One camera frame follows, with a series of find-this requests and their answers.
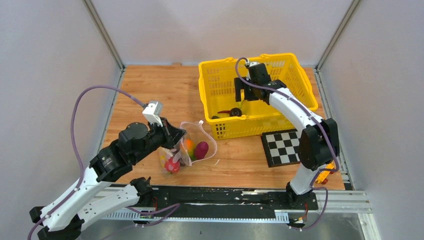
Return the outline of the red toy food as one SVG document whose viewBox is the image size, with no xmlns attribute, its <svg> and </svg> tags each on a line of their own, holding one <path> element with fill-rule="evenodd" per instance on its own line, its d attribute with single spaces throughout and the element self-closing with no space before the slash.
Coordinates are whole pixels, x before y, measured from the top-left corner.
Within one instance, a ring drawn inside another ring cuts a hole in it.
<svg viewBox="0 0 424 240">
<path fill-rule="evenodd" d="M 164 168 L 169 174 L 176 174 L 180 171 L 180 160 L 171 157 L 165 161 Z"/>
</svg>

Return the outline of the green toy mango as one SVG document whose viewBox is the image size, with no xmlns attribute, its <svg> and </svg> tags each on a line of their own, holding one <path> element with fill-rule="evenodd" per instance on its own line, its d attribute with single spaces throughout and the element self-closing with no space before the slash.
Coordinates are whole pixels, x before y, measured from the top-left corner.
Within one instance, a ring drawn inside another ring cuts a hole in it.
<svg viewBox="0 0 424 240">
<path fill-rule="evenodd" d="M 196 159 L 195 158 L 195 148 L 196 148 L 196 146 L 195 146 L 194 142 L 190 139 L 185 139 L 184 142 L 183 142 L 183 146 L 185 147 L 186 152 L 188 153 L 190 160 L 194 161 Z"/>
</svg>

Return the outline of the clear zip top bag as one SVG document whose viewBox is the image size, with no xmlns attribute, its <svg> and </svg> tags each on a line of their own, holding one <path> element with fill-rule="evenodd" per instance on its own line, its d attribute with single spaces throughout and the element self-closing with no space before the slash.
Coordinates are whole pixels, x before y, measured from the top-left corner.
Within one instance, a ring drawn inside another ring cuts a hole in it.
<svg viewBox="0 0 424 240">
<path fill-rule="evenodd" d="M 159 148 L 161 171 L 166 175 L 177 174 L 185 167 L 211 159 L 217 154 L 218 145 L 215 139 L 204 129 L 204 121 L 183 121 L 180 126 L 186 131 L 173 149 Z"/>
</svg>

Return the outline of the purple toy eggplant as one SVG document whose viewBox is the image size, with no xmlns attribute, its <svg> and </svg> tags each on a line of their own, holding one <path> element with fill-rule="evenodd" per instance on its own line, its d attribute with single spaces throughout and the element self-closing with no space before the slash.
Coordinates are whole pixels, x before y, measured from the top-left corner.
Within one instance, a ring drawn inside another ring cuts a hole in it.
<svg viewBox="0 0 424 240">
<path fill-rule="evenodd" d="M 202 160 L 209 151 L 209 144 L 205 141 L 199 142 L 194 149 L 194 157 L 196 160 Z"/>
</svg>

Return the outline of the yellow toy food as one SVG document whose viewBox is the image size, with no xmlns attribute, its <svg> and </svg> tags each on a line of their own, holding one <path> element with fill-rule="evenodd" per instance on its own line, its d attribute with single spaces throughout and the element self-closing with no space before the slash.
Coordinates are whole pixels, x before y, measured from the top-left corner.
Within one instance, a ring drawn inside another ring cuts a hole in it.
<svg viewBox="0 0 424 240">
<path fill-rule="evenodd" d="M 163 169 L 166 168 L 165 164 L 166 164 L 167 161 L 168 161 L 167 154 L 165 152 L 160 152 L 159 153 L 159 162 L 160 162 L 160 165 Z"/>
</svg>

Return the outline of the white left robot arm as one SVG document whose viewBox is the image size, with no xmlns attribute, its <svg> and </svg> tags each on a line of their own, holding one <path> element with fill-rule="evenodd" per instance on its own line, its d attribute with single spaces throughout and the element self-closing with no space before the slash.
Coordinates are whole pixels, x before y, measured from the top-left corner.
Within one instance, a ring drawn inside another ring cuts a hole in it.
<svg viewBox="0 0 424 240">
<path fill-rule="evenodd" d="M 150 178 L 133 179 L 123 189 L 97 201 L 99 192 L 112 185 L 133 166 L 158 148 L 175 149 L 187 134 L 161 117 L 160 124 L 140 122 L 129 124 L 118 138 L 90 161 L 82 176 L 51 204 L 33 207 L 29 214 L 40 240 L 75 240 L 88 226 L 122 208 L 153 201 Z"/>
</svg>

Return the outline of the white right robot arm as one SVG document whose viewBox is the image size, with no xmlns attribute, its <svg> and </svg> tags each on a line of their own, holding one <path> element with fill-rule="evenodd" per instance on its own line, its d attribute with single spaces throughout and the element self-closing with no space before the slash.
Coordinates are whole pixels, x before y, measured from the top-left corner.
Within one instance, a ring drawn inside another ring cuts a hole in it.
<svg viewBox="0 0 424 240">
<path fill-rule="evenodd" d="M 312 193 L 322 172 L 339 170 L 338 164 L 333 169 L 327 167 L 331 162 L 337 162 L 340 152 L 338 125 L 333 119 L 323 119 L 309 110 L 281 80 L 272 80 L 264 63 L 243 60 L 247 76 L 236 71 L 235 100 L 264 101 L 285 116 L 300 133 L 297 153 L 300 166 L 287 184 L 285 195 L 286 204 L 298 209 Z"/>
</svg>

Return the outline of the black red toy in basket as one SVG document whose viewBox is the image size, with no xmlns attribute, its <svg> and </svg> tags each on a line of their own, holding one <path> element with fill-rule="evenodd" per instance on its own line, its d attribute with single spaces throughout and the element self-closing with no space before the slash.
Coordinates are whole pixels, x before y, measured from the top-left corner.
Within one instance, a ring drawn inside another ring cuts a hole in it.
<svg viewBox="0 0 424 240">
<path fill-rule="evenodd" d="M 230 117 L 241 117 L 243 115 L 242 111 L 238 107 L 234 107 L 230 110 L 221 110 L 217 112 L 218 114 L 228 114 Z"/>
</svg>

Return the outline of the yellow plastic basket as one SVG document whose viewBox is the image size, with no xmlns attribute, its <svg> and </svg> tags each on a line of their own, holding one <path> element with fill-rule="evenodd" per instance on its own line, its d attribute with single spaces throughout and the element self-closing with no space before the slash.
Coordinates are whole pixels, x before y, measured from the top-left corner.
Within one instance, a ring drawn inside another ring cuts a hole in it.
<svg viewBox="0 0 424 240">
<path fill-rule="evenodd" d="M 199 95 L 214 139 L 223 140 L 294 129 L 278 110 L 262 100 L 235 101 L 236 59 L 228 57 L 199 64 Z M 309 110 L 318 109 L 305 70 L 292 53 L 261 54 L 250 61 L 264 63 L 271 79 L 281 80 Z M 242 116 L 230 117 L 219 111 L 240 108 Z"/>
</svg>

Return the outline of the black white checkerboard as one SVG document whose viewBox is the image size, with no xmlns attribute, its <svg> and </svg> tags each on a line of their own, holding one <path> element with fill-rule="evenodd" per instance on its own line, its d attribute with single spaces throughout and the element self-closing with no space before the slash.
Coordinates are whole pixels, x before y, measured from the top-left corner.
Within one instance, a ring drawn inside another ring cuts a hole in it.
<svg viewBox="0 0 424 240">
<path fill-rule="evenodd" d="M 262 133 L 260 139 L 269 168 L 300 163 L 298 133 L 296 129 Z"/>
</svg>

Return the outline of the yellow toy block car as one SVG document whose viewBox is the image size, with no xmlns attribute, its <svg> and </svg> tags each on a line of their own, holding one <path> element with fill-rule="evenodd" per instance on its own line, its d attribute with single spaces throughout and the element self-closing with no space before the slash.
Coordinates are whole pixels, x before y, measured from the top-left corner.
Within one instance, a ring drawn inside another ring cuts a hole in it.
<svg viewBox="0 0 424 240">
<path fill-rule="evenodd" d="M 336 165 L 333 162 L 331 162 L 331 163 L 329 163 L 325 166 L 325 169 L 333 170 L 335 168 L 336 168 Z M 316 178 L 315 183 L 325 185 L 328 182 L 328 179 L 327 179 L 328 175 L 331 175 L 331 174 L 332 174 L 332 172 L 330 172 L 330 171 L 322 171 L 319 174 L 319 176 Z"/>
</svg>

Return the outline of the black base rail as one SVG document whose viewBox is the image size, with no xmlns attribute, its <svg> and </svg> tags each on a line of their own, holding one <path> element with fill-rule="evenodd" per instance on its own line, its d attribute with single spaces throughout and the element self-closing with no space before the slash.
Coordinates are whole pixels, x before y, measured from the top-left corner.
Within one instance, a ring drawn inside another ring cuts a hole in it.
<svg viewBox="0 0 424 240">
<path fill-rule="evenodd" d="M 151 200 L 134 209 L 116 210 L 104 220 L 123 220 L 152 223 L 165 213 L 141 215 L 174 204 L 180 206 L 167 221 L 174 222 L 218 222 L 218 223 L 276 223 L 285 224 L 299 217 L 334 214 L 370 214 L 371 206 L 364 191 L 315 190 L 302 203 L 290 205 L 284 189 L 255 189 L 227 187 L 165 186 L 153 187 Z"/>
</svg>

